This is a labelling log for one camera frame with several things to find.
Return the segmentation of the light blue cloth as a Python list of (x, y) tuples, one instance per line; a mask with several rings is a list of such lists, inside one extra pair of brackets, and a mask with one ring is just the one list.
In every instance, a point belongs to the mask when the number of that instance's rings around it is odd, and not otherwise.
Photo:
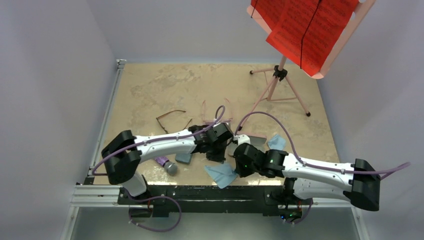
[(286, 140), (279, 134), (275, 134), (270, 140), (268, 140), (267, 146), (270, 150), (282, 151), (286, 146)]
[(205, 165), (204, 170), (220, 189), (228, 187), (238, 177), (235, 169), (229, 163), (216, 166)]

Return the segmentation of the pink glasses case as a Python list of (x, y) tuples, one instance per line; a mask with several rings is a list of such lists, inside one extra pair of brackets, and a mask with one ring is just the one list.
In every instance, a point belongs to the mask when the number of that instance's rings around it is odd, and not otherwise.
[[(257, 148), (258, 150), (264, 152), (265, 151), (265, 143), (267, 142), (267, 137), (263, 134), (245, 134), (248, 135), (250, 137), (250, 142), (251, 145), (253, 145), (255, 148)], [(230, 157), (234, 156), (234, 151), (236, 150), (238, 145), (235, 145), (233, 143), (231, 143), (228, 147), (227, 147), (227, 155)]]

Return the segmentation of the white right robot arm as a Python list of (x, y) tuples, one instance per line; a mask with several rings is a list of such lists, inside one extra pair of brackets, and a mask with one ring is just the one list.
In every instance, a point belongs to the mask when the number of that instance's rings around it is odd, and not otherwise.
[(267, 178), (284, 178), (280, 196), (288, 204), (313, 198), (338, 199), (362, 210), (380, 209), (381, 177), (364, 159), (333, 163), (296, 157), (283, 150), (263, 152), (249, 143), (233, 153), (241, 178), (254, 173)]

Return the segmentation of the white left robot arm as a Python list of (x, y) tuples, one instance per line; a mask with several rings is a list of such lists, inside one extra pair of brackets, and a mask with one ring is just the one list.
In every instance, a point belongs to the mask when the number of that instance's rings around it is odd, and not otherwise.
[(131, 130), (120, 132), (101, 151), (110, 185), (122, 185), (138, 205), (149, 199), (147, 182), (137, 173), (139, 164), (157, 157), (176, 154), (215, 154), (225, 150), (233, 139), (227, 123), (192, 125), (175, 133), (140, 136)]

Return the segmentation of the pink transparent sunglasses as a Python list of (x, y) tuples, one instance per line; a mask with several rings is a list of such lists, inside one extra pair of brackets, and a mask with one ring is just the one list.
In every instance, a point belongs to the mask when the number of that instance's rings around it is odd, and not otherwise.
[[(227, 118), (222, 116), (218, 122), (219, 123), (227, 123), (227, 124), (230, 125), (231, 122), (234, 120), (234, 111), (233, 111), (233, 107), (232, 107), (230, 100), (226, 97), (224, 98), (224, 100), (225, 100), (225, 105), (224, 105), (225, 113), (228, 111), (229, 115), (228, 115)], [(206, 110), (207, 110), (206, 100), (203, 100), (202, 105), (201, 105), (201, 120), (204, 124), (207, 124), (207, 125), (209, 125), (213, 121), (215, 121), (221, 114), (220, 110), (216, 110), (213, 118), (207, 118), (206, 117)]]

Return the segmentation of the grey glasses case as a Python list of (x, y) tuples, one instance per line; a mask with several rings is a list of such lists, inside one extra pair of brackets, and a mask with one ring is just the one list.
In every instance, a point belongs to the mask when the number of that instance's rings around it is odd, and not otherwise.
[(177, 153), (175, 161), (180, 164), (189, 165), (192, 161), (193, 155), (191, 153)]

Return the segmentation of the crumpled light blue cloth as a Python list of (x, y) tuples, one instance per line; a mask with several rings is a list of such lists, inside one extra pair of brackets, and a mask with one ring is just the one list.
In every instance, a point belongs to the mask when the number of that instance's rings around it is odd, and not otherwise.
[(279, 134), (275, 134), (270, 140), (268, 140), (267, 146), (270, 150), (282, 151), (286, 146), (286, 140)]

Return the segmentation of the pink music stand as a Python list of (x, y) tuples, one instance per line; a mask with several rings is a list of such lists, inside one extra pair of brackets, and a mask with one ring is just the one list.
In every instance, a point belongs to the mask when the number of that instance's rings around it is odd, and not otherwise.
[[(300, 69), (308, 76), (313, 79), (319, 80), (326, 76), (326, 74), (329, 72), (330, 67), (332, 66), (333, 62), (336, 60), (338, 55), (341, 53), (344, 46), (347, 44), (353, 33), (356, 31), (356, 29), (359, 27), (362, 20), (365, 18), (365, 16), (368, 14), (368, 12), (371, 10), (373, 5), (375, 4), (375, 1), (373, 0), (358, 0), (358, 5), (355, 8), (347, 26), (343, 30), (342, 34), (340, 35), (339, 39), (336, 41), (336, 44), (334, 45), (333, 49), (331, 50), (329, 56), (324, 62), (323, 67), (321, 68), (320, 72), (310, 76), (307, 73), (305, 73), (300, 67)], [(247, 8), (247, 13), (250, 15), (251, 19), (255, 20), (255, 22), (268, 34), (271, 32), (269, 26), (265, 23), (265, 21), (260, 17), (258, 13), (255, 12), (255, 9), (249, 5)], [(291, 88), (292, 92), (294, 93), (293, 99), (297, 100), (301, 107), (303, 108), (306, 116), (310, 116), (311, 113), (302, 100), (300, 94), (295, 89), (289, 75), (288, 71), (286, 69), (286, 62), (290, 61), (287, 57), (281, 54), (281, 59), (279, 64), (271, 67), (271, 68), (265, 68), (262, 70), (251, 70), (250, 74), (257, 74), (257, 73), (267, 73), (272, 72), (272, 78), (271, 80), (267, 81), (267, 86), (263, 90), (262, 94), (260, 95), (259, 99), (254, 103), (253, 107), (256, 108), (257, 105), (266, 100), (268, 102), (273, 102), (273, 94), (276, 89), (277, 83), (285, 80), (289, 87)]]

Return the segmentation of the red sheet music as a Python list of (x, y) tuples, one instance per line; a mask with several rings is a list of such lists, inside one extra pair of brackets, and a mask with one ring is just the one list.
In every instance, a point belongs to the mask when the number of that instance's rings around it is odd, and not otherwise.
[(359, 1), (252, 0), (270, 28), (266, 42), (309, 76), (318, 74)]

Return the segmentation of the brown frame glasses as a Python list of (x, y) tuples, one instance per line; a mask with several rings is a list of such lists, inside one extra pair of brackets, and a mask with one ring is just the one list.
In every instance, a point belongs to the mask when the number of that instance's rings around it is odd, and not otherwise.
[(187, 128), (193, 118), (186, 110), (175, 109), (157, 116), (155, 120), (165, 134), (170, 134)]

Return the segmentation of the aluminium frame rail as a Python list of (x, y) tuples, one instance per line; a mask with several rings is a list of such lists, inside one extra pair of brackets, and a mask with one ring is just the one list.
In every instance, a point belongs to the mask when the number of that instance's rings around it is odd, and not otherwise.
[(74, 190), (71, 197), (71, 204), (65, 221), (60, 240), (72, 240), (74, 234), (74, 228), (77, 223), (79, 210), (81, 208), (89, 207), (109, 207), (112, 202), (106, 202), (107, 199), (111, 198), (112, 188), (108, 186), (93, 185), (95, 176), (92, 175), (92, 169), (95, 167), (101, 157), (101, 148), (103, 147), (104, 138), (108, 128), (108, 121), (111, 116), (112, 108), (115, 103), (116, 93), (119, 88), (124, 67), (127, 63), (125, 59), (116, 60), (116, 72), (112, 82), (112, 88), (107, 98), (107, 104), (104, 111), (102, 123), (100, 125), (100, 131), (94, 145), (94, 151), (89, 162), (86, 177), (82, 183), (77, 182), (74, 186)]

